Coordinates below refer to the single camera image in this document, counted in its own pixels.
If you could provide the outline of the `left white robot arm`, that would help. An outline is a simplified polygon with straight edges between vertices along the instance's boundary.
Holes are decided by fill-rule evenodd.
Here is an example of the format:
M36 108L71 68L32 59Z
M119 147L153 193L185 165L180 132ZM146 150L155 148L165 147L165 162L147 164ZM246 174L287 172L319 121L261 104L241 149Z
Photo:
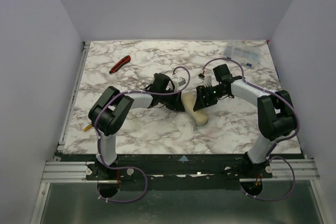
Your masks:
M189 85L190 80L190 76L184 79L174 73L170 78L163 73L156 73L153 82L142 90L121 92L109 86L88 114L97 135L98 151L94 167L87 167L87 171L91 171L91 174L87 174L86 179L105 180L109 179L111 174L118 174L122 170L137 171L146 177L145 172L140 168L114 165L117 160L117 132L133 109L151 109L161 104L171 111L184 112L182 91Z

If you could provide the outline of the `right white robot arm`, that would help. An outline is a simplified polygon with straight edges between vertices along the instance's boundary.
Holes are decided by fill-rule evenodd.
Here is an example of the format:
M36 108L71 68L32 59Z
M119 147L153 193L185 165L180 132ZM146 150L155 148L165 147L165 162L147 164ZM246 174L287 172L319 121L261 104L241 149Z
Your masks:
M226 64L213 69L217 85L202 70L198 77L203 84L196 88L193 110L199 111L216 105L224 97L241 98L257 108L259 136L242 158L241 173L255 173L267 163L270 153L279 142L294 137L299 130L299 119L294 111L290 94L263 89L248 82L243 75L234 76Z

